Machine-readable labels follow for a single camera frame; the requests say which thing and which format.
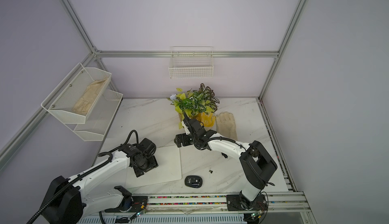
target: wall-mounted shelf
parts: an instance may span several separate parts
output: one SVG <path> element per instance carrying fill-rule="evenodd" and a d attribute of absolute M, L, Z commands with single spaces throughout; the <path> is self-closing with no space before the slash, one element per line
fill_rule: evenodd
<path fill-rule="evenodd" d="M 79 70 L 78 73 L 65 84 L 60 95 L 50 103 L 50 97 L 56 91 L 54 89 L 41 106 L 84 141 L 101 141 L 108 131 L 123 94 L 107 89 L 111 73 L 98 68 L 85 68 L 82 64 L 76 65 L 72 71 L 76 70 Z M 92 88 L 92 93 L 90 90 L 86 92 L 87 87 L 97 80 L 103 81 Z M 86 93 L 90 95 L 86 100 L 90 103 L 87 107 L 89 110 L 82 114 L 76 113 L 74 106 Z"/>
<path fill-rule="evenodd" d="M 180 48 L 197 48 L 202 51 L 173 51 Z M 214 61 L 212 47 L 172 47 L 172 58 L 169 66 L 170 78 L 212 78 Z"/>
<path fill-rule="evenodd" d="M 93 111 L 96 102 L 99 101 L 99 98 L 109 85 L 111 75 L 111 73 L 98 68 L 82 67 L 49 108 L 45 108 L 43 104 L 41 104 L 41 106 L 63 124 L 85 124 Z M 74 110 L 74 106 L 84 95 L 87 86 L 96 80 L 104 79 L 105 81 L 100 86 L 99 91 L 94 93 L 92 100 L 89 102 L 90 109 L 84 113 L 77 113 Z"/>
<path fill-rule="evenodd" d="M 101 141 L 114 118 L 123 94 L 105 90 L 85 124 L 77 124 L 73 132 L 84 141 Z"/>

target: green leaves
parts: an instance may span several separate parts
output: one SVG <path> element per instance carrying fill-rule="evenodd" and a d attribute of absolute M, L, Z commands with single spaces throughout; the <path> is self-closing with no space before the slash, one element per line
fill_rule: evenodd
<path fill-rule="evenodd" d="M 219 100 L 214 97 L 215 93 L 210 87 L 201 84 L 199 90 L 191 89 L 192 91 L 188 90 L 186 93 L 181 88 L 176 89 L 180 93 L 168 100 L 172 102 L 179 114 L 185 112 L 188 116 L 194 117 L 202 112 L 209 114 L 217 110 L 216 103 L 219 103 Z"/>
<path fill-rule="evenodd" d="M 206 113 L 213 113 L 214 112 L 214 110 L 210 106 L 205 106 L 205 108 L 206 108 L 206 110 L 205 110 Z"/>
<path fill-rule="evenodd" d="M 182 110 L 181 110 L 180 106 L 175 106 L 175 110 L 176 110 L 179 114 L 182 114 Z"/>
<path fill-rule="evenodd" d="M 178 98 L 180 98 L 181 100 L 184 100 L 184 99 L 186 98 L 185 93 L 182 93 L 181 95 L 179 95 Z"/>

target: marble table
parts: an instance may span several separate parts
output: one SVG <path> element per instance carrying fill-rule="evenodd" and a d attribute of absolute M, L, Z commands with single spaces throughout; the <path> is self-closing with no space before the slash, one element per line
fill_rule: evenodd
<path fill-rule="evenodd" d="M 255 98 L 221 98 L 215 114 L 224 111 L 234 115 L 239 141 L 251 143 L 257 140 L 261 142 L 278 164 L 277 171 L 270 179 L 275 186 L 269 185 L 265 187 L 265 191 L 288 192 L 257 100 Z M 133 129 L 138 132 L 139 141 L 148 138 L 157 147 L 175 145 L 173 139 L 176 134 L 185 132 L 184 129 L 178 129 L 178 123 L 178 114 L 166 99 L 124 99 L 100 152 L 124 143 L 128 133 Z M 134 144 L 135 142 L 135 135 L 132 135 L 129 143 Z M 240 162 L 233 158 L 226 159 L 220 152 L 197 150 L 191 145 L 181 147 L 180 155 L 181 180 L 129 188 L 129 191 L 133 194 L 229 193 L 241 191 L 247 182 Z M 117 173 L 116 177 L 125 178 L 124 174 L 123 170 Z M 198 189 L 186 187 L 184 178 L 188 175 L 202 177 L 202 187 Z"/>

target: wire basket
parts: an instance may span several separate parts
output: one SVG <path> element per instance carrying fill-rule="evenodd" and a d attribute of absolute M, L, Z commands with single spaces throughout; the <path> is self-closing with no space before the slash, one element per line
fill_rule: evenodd
<path fill-rule="evenodd" d="M 84 141 L 102 141 L 108 131 L 123 94 L 105 90 L 85 124 L 77 124 L 73 132 Z"/>
<path fill-rule="evenodd" d="M 85 124 L 90 113 L 94 109 L 96 102 L 109 85 L 111 81 L 111 73 L 100 70 L 98 68 L 85 68 L 82 67 L 81 71 L 74 77 L 74 79 L 66 86 L 57 99 L 51 104 L 49 109 L 46 109 L 56 119 L 63 124 Z M 73 111 L 73 107 L 76 102 L 84 95 L 86 87 L 95 80 L 107 79 L 100 92 L 97 94 L 96 99 L 92 102 L 89 111 L 85 114 L 78 114 Z"/>
<path fill-rule="evenodd" d="M 169 73 L 172 79 L 212 78 L 212 51 L 172 51 Z"/>

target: beige glove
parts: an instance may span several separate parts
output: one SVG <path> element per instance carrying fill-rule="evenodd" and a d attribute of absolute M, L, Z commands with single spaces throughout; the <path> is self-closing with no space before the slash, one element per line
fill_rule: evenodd
<path fill-rule="evenodd" d="M 216 131 L 224 137 L 238 140 L 234 115 L 227 111 L 216 115 Z"/>
<path fill-rule="evenodd" d="M 107 80 L 108 78 L 103 80 L 95 80 L 90 85 L 88 85 L 82 97 L 75 103 L 73 111 L 80 115 L 86 115 L 92 108 L 93 103 L 95 102 L 100 91 L 103 89 L 103 86 Z"/>

